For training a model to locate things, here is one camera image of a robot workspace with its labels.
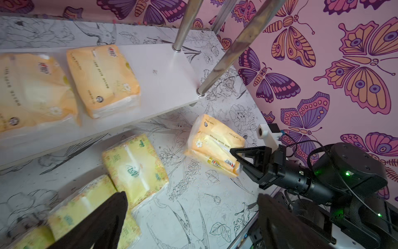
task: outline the shelf board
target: shelf board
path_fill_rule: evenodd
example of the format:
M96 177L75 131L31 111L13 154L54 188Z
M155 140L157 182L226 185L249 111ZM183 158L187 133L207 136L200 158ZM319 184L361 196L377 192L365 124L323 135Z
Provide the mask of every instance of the shelf board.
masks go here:
M134 123L192 104L201 98L196 89L201 85L183 52L177 53L171 44L119 45L133 69L141 87L141 106L130 108L100 119L90 118L78 96L82 126L65 125L43 131L38 139L14 146L0 147L0 170L27 160L58 151L109 131L123 129ZM74 92L73 78L67 66L69 48L2 49L0 53L49 53L64 69Z

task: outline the metal pole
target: metal pole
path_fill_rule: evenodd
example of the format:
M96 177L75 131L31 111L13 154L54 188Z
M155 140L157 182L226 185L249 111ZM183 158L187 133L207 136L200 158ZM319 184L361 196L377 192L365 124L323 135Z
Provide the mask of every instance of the metal pole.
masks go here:
M235 249L257 219L258 219L258 211L254 214L252 219L246 224L246 226L242 229L242 231L240 231L238 236L235 237L234 241L232 241L232 243L229 245L227 249Z
M217 14L216 20L213 23L213 27L211 28L215 34L220 32L220 28L224 24L225 20L227 19L228 15L231 13L232 9L235 7L235 4L238 0L227 0L222 7L220 12Z
M189 30L192 27L193 21L195 20L195 17L199 12L202 2L203 0L189 0L184 17L182 18L182 22L178 29L176 41L172 46L174 51L181 51L181 47L185 41L185 38L187 37Z
M242 30L238 38L235 39L231 47L213 68L209 76L196 90L199 96L203 97L223 73L228 70L232 63L250 46L267 23L275 16L276 12L282 7L284 2L285 0L266 0L264 2L253 19Z

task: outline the pink wall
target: pink wall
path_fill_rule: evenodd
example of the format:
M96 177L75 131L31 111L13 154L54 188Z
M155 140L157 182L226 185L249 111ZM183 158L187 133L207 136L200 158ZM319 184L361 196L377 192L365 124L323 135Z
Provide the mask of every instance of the pink wall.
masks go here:
M0 12L27 17L62 17L86 21L179 27L188 0L0 0ZM196 27L210 28L223 0L205 0Z
M398 206L398 2L328 2L287 0L234 65L267 122L295 141L349 142L382 161L380 192ZM260 6L238 3L220 38L234 40ZM296 158L313 148L301 144Z

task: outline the yellow tissue pack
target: yellow tissue pack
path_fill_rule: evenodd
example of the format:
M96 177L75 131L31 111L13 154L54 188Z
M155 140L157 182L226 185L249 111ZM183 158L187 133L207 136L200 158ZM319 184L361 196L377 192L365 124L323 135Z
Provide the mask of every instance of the yellow tissue pack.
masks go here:
M71 49L66 57L90 117L139 106L140 85L116 45Z
M125 191L129 209L136 210L169 183L167 172L145 134L130 137L102 153L118 191Z
M62 201L49 213L48 223L56 240L62 238L90 213L116 193L107 175L102 175ZM140 238L141 230L127 211L118 249L126 249Z
M45 249L54 242L54 236L50 228L42 225L29 230L7 249Z
M23 135L64 121L78 109L57 61L46 54L0 55L1 137Z
M184 154L213 166L229 177L237 177L239 162L229 150L244 146L243 137L217 119L203 114L192 125Z

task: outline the bird drawing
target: bird drawing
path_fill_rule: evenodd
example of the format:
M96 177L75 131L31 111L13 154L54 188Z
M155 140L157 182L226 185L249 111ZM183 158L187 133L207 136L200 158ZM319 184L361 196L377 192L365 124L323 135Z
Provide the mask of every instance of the bird drawing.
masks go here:
M86 35L97 37L97 45L109 45L116 42L116 25L113 24L112 32L105 28L104 24L97 23L97 27L91 27L84 22L74 22L74 24Z
M206 225L205 221L203 219L202 212L199 209L200 216L202 218L202 230L203 230L203 239L199 239L197 236L193 234L192 226L191 223L189 222L189 218L187 216L187 213L185 212L184 208L182 207L181 203L179 203L181 206L182 212L184 213L184 218L182 219L176 212L173 211L175 216L177 217L179 223L182 226L182 229L184 230L185 234L187 235L188 238L188 244L183 246L181 249L209 249L209 237L207 236L207 230L206 230ZM149 232L152 235L153 239L155 240L156 244L160 249L179 249L177 247L173 247L170 245L167 245L163 243L160 239L156 237L152 229L149 227L148 224Z

